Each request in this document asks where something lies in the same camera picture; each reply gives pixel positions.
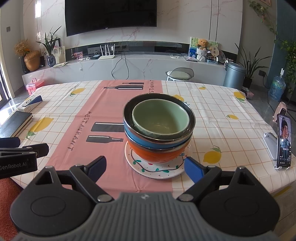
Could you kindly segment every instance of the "bar stool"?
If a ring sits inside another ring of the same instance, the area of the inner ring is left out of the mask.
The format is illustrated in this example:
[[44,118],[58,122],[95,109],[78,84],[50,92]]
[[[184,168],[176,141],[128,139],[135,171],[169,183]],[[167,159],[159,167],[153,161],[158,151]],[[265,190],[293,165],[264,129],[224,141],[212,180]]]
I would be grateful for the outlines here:
[[186,81],[194,77],[194,72],[190,68],[176,68],[173,71],[167,71],[168,81]]

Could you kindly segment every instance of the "green bowl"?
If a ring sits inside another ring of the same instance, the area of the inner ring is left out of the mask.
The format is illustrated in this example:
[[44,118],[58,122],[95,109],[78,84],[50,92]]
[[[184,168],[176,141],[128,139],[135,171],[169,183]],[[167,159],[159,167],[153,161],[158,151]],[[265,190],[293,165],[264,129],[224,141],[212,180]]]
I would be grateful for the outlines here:
[[182,136],[188,128],[189,116],[178,104],[164,99],[149,99],[137,104],[132,119],[140,133],[159,139]]

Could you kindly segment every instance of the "plate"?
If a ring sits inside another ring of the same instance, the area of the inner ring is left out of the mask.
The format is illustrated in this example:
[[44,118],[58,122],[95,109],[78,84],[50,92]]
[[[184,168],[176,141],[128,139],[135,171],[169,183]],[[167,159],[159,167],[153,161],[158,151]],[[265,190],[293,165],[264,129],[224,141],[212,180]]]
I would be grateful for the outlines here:
[[167,179],[180,175],[184,172],[184,160],[187,156],[191,156],[190,145],[186,147],[183,153],[175,159],[163,164],[150,164],[143,158],[139,157],[130,147],[128,142],[124,148],[124,154],[129,165],[137,173],[153,178],[153,179]]
[[225,54],[223,53],[222,50],[220,50],[218,55],[218,61],[223,64],[225,63],[225,60],[226,60]]

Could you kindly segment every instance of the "water bottle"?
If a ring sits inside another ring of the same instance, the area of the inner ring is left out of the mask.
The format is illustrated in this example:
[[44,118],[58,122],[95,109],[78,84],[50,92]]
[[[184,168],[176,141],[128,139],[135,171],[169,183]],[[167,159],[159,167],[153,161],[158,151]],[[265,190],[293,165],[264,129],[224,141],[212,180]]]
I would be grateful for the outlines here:
[[284,72],[285,70],[281,69],[280,76],[274,77],[274,80],[272,81],[270,90],[268,92],[268,95],[276,101],[280,101],[281,96],[283,95],[286,88]]

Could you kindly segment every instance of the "painted plate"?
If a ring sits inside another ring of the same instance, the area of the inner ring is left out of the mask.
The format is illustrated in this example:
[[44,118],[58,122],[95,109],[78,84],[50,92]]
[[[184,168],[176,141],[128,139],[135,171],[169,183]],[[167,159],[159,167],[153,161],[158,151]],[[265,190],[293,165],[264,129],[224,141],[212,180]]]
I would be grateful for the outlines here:
[[222,50],[220,50],[218,55],[218,61],[223,64],[225,63],[225,60],[226,60],[225,54],[223,53]]
[[126,160],[136,172],[141,175],[154,179],[167,179],[180,175],[184,172],[184,160],[191,155],[190,145],[186,147],[183,153],[175,159],[163,164],[150,164],[139,157],[128,143],[124,148]]

